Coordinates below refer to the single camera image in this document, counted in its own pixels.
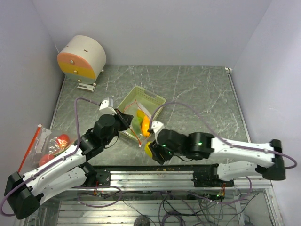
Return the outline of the clear bag orange zipper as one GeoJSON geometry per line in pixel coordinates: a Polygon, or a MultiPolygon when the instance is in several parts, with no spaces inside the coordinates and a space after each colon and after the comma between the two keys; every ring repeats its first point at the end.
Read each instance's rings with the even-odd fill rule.
{"type": "Polygon", "coordinates": [[[74,133],[47,129],[39,124],[17,172],[19,174],[24,174],[28,171],[38,168],[39,160],[44,155],[52,154],[53,151],[62,149],[56,142],[57,137],[61,134],[67,134],[70,138],[69,145],[65,147],[66,149],[70,147],[77,139],[77,136],[74,133]]]}

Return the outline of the red toy tomato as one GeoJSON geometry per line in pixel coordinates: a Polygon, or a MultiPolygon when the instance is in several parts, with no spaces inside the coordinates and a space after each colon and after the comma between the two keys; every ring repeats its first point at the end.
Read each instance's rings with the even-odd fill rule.
{"type": "Polygon", "coordinates": [[[69,145],[70,138],[67,134],[61,134],[57,137],[56,142],[58,143],[60,148],[65,148],[69,145]]]}

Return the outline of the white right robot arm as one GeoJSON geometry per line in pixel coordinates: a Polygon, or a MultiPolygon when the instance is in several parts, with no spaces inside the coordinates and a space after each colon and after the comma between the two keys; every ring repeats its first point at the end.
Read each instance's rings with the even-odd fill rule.
{"type": "Polygon", "coordinates": [[[210,133],[194,132],[188,135],[174,130],[160,129],[155,140],[145,145],[146,154],[163,165],[172,157],[185,157],[188,161],[222,157],[234,159],[233,163],[218,164],[208,173],[207,181],[218,186],[223,181],[261,175],[273,181],[285,180],[285,164],[280,140],[254,144],[225,140],[210,133]]]}

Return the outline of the toy watermelon slice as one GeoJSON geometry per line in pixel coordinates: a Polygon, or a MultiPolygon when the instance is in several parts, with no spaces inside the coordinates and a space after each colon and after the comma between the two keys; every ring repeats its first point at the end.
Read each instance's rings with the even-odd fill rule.
{"type": "Polygon", "coordinates": [[[53,151],[53,153],[51,155],[54,156],[54,157],[57,157],[60,154],[64,153],[65,151],[66,151],[66,148],[60,149],[60,150],[56,150],[56,151],[53,151]]]}

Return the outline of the yellow toy fruit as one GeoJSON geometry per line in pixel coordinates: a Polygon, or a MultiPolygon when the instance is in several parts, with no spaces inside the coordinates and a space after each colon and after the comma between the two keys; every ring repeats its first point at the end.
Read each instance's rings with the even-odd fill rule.
{"type": "Polygon", "coordinates": [[[138,118],[144,119],[146,114],[142,110],[137,110],[136,115],[138,118]]]}

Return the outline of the yellow toy starfruit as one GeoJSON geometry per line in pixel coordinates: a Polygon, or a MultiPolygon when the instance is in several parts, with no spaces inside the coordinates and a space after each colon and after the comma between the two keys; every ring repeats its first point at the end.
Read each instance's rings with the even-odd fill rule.
{"type": "Polygon", "coordinates": [[[152,142],[147,142],[144,146],[144,151],[145,153],[150,157],[150,158],[153,158],[153,153],[152,153],[152,150],[150,148],[150,145],[152,144],[152,142]]]}

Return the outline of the green toy round vegetable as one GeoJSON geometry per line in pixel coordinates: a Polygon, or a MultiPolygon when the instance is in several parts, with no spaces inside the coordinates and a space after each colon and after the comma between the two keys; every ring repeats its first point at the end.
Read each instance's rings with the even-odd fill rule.
{"type": "Polygon", "coordinates": [[[132,122],[131,122],[131,125],[132,125],[132,128],[133,128],[133,131],[135,133],[141,133],[142,130],[141,130],[141,123],[139,121],[139,118],[138,117],[134,117],[132,122]]]}

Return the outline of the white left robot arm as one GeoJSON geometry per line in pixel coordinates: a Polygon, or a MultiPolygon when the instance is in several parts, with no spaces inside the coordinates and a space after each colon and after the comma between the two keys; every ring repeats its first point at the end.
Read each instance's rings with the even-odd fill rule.
{"type": "Polygon", "coordinates": [[[132,115],[118,109],[102,111],[94,126],[62,154],[23,175],[11,174],[3,201],[10,205],[12,216],[24,219],[45,201],[69,188],[91,187],[96,175],[88,161],[100,154],[121,131],[127,130],[132,119],[132,115]]]}

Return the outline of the toy peach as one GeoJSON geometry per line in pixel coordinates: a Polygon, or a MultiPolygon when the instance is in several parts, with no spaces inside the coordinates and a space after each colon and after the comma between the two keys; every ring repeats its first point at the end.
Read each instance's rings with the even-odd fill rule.
{"type": "Polygon", "coordinates": [[[50,160],[54,159],[55,156],[53,156],[52,154],[46,154],[44,155],[40,160],[39,160],[39,167],[41,167],[42,165],[46,164],[47,162],[49,162],[50,160]]]}

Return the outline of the orange toy mango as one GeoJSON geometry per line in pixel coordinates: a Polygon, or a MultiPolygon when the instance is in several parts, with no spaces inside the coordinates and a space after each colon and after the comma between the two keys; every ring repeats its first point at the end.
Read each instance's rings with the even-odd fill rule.
{"type": "Polygon", "coordinates": [[[148,137],[151,133],[149,132],[150,119],[147,115],[144,116],[141,123],[141,130],[144,137],[148,137]]]}

